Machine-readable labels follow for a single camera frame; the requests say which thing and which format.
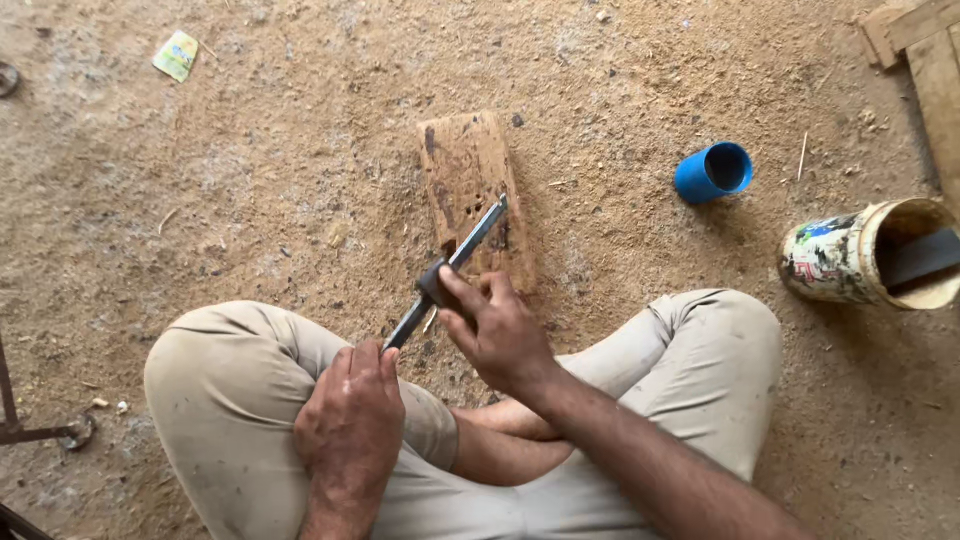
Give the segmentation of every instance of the left hand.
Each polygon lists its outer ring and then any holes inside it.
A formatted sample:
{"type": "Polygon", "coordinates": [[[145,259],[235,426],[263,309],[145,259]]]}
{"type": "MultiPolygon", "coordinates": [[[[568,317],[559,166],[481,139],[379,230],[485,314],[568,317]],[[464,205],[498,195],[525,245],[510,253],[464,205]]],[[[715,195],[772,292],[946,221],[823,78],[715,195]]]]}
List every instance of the left hand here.
{"type": "Polygon", "coordinates": [[[338,512],[375,514],[399,456],[406,414],[399,350],[379,351],[373,340],[341,349],[294,423],[311,498],[338,512]]]}

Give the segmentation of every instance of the hand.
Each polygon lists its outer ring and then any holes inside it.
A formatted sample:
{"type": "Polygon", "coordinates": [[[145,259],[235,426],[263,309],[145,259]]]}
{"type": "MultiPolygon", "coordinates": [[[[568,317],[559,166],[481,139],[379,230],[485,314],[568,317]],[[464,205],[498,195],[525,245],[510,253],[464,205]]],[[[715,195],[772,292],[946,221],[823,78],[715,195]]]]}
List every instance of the hand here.
{"type": "Polygon", "coordinates": [[[553,358],[546,332],[516,295],[507,274],[481,277],[481,286],[489,289],[489,300],[449,266],[441,268],[440,279],[476,319],[477,332],[450,309],[440,310],[440,322],[493,389],[520,399],[518,394],[536,389],[563,370],[553,358]]]}
{"type": "Polygon", "coordinates": [[[311,499],[337,511],[372,508],[375,516],[399,456],[405,416],[399,351],[380,356],[379,350],[372,340],[341,349],[294,423],[311,499]]]}

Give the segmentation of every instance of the blue plastic container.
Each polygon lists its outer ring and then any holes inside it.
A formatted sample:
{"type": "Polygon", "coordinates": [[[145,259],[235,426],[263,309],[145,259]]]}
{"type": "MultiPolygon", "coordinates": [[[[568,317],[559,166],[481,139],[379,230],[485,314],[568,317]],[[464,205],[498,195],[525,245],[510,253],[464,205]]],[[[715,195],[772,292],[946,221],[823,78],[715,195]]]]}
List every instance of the blue plastic container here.
{"type": "Polygon", "coordinates": [[[718,142],[677,165],[674,186],[690,204],[743,191],[754,177],[754,164],[739,144],[718,142]]]}

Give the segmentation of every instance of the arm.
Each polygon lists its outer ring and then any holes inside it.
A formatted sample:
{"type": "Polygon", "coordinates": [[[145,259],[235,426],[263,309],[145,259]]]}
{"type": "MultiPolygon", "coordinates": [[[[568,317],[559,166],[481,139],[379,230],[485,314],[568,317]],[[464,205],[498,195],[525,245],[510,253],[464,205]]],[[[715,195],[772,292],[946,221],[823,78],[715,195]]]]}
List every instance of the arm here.
{"type": "Polygon", "coordinates": [[[668,537],[813,538],[755,489],[567,373],[505,274],[484,277],[489,300],[448,268],[441,278],[477,320],[474,333],[456,313],[440,314],[480,377],[587,453],[668,537]]]}
{"type": "Polygon", "coordinates": [[[397,356],[373,341],[342,349],[300,410],[294,442],[310,474],[300,540],[370,536],[402,443],[397,356]]]}

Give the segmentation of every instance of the leg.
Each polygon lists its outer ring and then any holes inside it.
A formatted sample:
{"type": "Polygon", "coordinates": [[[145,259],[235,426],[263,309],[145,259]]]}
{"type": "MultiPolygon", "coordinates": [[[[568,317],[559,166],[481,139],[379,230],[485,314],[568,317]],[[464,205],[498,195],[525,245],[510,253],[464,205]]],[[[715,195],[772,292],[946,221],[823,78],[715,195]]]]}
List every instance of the leg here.
{"type": "MultiPolygon", "coordinates": [[[[656,300],[594,347],[561,362],[581,379],[750,481],[770,421],[782,355],[776,317],[729,290],[656,300]]],[[[642,518],[580,453],[522,486],[533,530],[635,537],[642,518]],[[576,529],[562,517],[580,512],[576,529]]]]}
{"type": "MultiPolygon", "coordinates": [[[[157,341],[147,360],[147,399],[178,479],[216,540],[297,536],[307,476],[293,422],[346,345],[294,313],[253,302],[188,313],[157,341]]],[[[401,392],[404,447],[378,530],[455,535],[473,519],[458,505],[489,502],[445,472],[456,454],[449,411],[412,384],[402,382],[401,392]]]]}

